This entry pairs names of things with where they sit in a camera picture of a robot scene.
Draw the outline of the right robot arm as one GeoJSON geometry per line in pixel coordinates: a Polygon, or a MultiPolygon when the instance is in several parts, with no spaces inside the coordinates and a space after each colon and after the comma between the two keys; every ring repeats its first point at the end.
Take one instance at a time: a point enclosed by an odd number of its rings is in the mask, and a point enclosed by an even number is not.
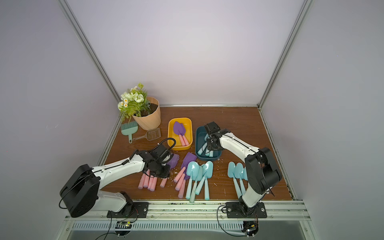
{"type": "Polygon", "coordinates": [[[231,131],[220,129],[215,122],[206,124],[205,130],[209,136],[209,150],[228,150],[245,163],[248,188],[239,197],[239,203],[242,215],[251,216],[264,195],[283,179],[273,153],[268,148],[260,149],[240,140],[231,131]]]}

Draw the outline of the teal round shovel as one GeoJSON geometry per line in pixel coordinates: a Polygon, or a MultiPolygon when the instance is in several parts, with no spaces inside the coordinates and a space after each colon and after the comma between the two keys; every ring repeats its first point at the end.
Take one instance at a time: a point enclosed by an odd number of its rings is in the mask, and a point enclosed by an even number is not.
{"type": "Polygon", "coordinates": [[[206,147],[207,147],[207,138],[208,138],[208,134],[205,135],[204,137],[204,144],[202,145],[202,147],[198,150],[198,155],[201,156],[203,154],[203,152],[205,151],[206,147]]]}

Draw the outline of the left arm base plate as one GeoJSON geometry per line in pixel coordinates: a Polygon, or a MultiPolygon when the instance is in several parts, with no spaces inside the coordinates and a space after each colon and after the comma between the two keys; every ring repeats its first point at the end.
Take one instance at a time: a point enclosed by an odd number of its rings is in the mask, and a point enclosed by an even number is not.
{"type": "Polygon", "coordinates": [[[127,203],[119,212],[108,212],[108,218],[146,218],[149,210],[149,202],[127,203]]]}

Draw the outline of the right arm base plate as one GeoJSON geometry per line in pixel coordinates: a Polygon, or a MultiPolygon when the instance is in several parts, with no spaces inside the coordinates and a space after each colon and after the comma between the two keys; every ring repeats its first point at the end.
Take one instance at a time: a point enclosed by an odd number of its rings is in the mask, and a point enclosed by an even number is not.
{"type": "Polygon", "coordinates": [[[228,218],[267,218],[267,210],[263,202],[251,208],[240,202],[227,202],[226,213],[228,218]]]}

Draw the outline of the purple pointed shovel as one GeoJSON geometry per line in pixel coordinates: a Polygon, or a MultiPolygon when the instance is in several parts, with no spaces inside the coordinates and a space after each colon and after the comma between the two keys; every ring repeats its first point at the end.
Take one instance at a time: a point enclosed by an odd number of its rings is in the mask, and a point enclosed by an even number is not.
{"type": "Polygon", "coordinates": [[[174,123],[173,130],[174,133],[179,136],[182,146],[187,146],[187,142],[184,140],[185,129],[183,125],[176,121],[174,123]]]}

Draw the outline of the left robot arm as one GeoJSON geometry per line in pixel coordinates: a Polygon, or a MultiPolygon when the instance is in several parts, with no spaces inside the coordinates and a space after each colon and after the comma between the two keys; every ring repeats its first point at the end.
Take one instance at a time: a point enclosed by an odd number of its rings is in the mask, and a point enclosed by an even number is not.
{"type": "Polygon", "coordinates": [[[128,217],[133,201],[125,192],[110,193],[102,189],[126,176],[144,173],[157,178],[168,178],[174,156],[172,149],[158,144],[152,150],[135,150],[130,157],[98,167],[85,164],[76,169],[60,191],[61,203],[73,218],[89,211],[108,211],[108,217],[128,217]]]}

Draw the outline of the purple square shovel pink handle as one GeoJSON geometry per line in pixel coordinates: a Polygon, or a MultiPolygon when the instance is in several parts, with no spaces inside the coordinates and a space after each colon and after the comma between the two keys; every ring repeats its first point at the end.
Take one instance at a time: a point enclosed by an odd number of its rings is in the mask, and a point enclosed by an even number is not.
{"type": "Polygon", "coordinates": [[[175,122],[174,130],[177,131],[177,133],[178,133],[178,135],[180,137],[182,145],[183,146],[188,146],[190,143],[187,140],[187,138],[185,137],[186,129],[185,129],[184,125],[179,123],[179,122],[175,122]]]}

